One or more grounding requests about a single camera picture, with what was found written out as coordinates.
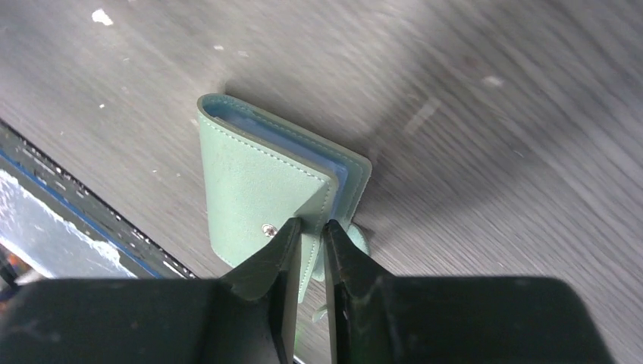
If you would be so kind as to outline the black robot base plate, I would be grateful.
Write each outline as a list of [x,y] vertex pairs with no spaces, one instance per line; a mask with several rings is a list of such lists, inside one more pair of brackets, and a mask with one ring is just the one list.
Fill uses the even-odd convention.
[[93,191],[47,154],[1,121],[1,157],[61,203],[75,218],[115,245],[135,266],[151,277],[174,275],[195,279],[185,265],[122,217]]

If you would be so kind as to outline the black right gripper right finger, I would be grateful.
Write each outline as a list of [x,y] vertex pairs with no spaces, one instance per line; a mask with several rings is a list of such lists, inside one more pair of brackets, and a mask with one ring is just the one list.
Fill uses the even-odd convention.
[[334,363],[612,363],[564,281],[396,276],[337,221],[323,229]]

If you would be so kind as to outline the green card holder wallet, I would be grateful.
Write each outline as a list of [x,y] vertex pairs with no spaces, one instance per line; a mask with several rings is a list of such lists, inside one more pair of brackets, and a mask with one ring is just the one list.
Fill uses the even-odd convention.
[[364,156],[232,96],[197,102],[209,239],[237,267],[263,248],[292,217],[303,221],[299,295],[323,281],[322,228],[337,221],[369,251],[353,223],[371,177]]

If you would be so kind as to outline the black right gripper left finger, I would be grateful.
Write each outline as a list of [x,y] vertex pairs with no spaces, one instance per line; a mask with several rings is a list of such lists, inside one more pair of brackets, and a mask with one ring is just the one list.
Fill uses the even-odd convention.
[[209,279],[48,279],[1,319],[3,363],[291,363],[302,221]]

